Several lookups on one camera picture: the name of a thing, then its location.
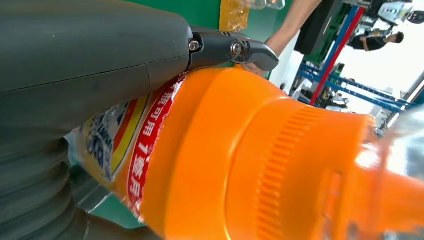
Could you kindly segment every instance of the plastic wrap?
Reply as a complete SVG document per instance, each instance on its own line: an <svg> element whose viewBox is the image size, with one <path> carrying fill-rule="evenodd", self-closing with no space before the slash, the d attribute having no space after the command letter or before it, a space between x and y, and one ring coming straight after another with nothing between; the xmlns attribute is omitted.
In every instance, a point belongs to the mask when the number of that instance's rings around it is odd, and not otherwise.
<svg viewBox="0 0 424 240"><path fill-rule="evenodd" d="M67 137L70 158L112 191L139 220L150 154L183 79L181 76L148 96L99 113ZM97 204L90 201L86 210L94 210L108 196L97 194Z"/></svg>
<svg viewBox="0 0 424 240"><path fill-rule="evenodd" d="M272 8L281 10L285 7L285 0L240 0L243 6L246 6L251 9L264 9L264 8Z"/></svg>
<svg viewBox="0 0 424 240"><path fill-rule="evenodd" d="M248 26L249 8L240 0L222 0L219 16L219 30L239 32Z"/></svg>

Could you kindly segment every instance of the transparent plastic bottle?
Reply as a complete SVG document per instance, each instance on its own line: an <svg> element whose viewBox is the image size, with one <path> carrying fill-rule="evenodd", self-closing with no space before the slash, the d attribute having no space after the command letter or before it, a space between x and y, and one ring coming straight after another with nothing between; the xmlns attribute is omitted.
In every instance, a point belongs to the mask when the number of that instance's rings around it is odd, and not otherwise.
<svg viewBox="0 0 424 240"><path fill-rule="evenodd" d="M281 10L286 5L284 0L241 0L241 3L250 9L257 10L262 10L267 7Z"/></svg>
<svg viewBox="0 0 424 240"><path fill-rule="evenodd" d="M356 166L348 239L424 239L424 107L369 138Z"/></svg>

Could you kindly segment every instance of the white wall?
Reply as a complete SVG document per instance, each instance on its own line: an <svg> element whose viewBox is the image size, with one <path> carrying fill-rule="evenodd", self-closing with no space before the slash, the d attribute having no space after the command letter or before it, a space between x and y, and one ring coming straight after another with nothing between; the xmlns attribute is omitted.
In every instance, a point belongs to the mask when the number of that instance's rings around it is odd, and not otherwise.
<svg viewBox="0 0 424 240"><path fill-rule="evenodd" d="M408 22L394 29L394 32L397 31L405 34L401 44L390 43L372 52L346 46L337 59L338 63L346 65L342 77L353 78L376 89L392 88L394 94L407 92L424 71L424 24ZM353 96L349 98L349 109L354 112L368 114L373 108L371 103Z"/></svg>

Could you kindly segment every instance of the metal bolt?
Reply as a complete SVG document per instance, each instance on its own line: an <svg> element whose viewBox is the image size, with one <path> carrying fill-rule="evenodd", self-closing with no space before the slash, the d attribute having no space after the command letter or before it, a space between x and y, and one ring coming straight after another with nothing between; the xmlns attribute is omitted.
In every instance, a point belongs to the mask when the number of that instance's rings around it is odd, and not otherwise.
<svg viewBox="0 0 424 240"><path fill-rule="evenodd" d="M190 51L196 51L199 48L200 48L200 43L198 41L193 40L188 44L188 49Z"/></svg>
<svg viewBox="0 0 424 240"><path fill-rule="evenodd" d="M240 46L240 43L233 42L231 44L231 53L234 55L238 55L242 51L242 47Z"/></svg>

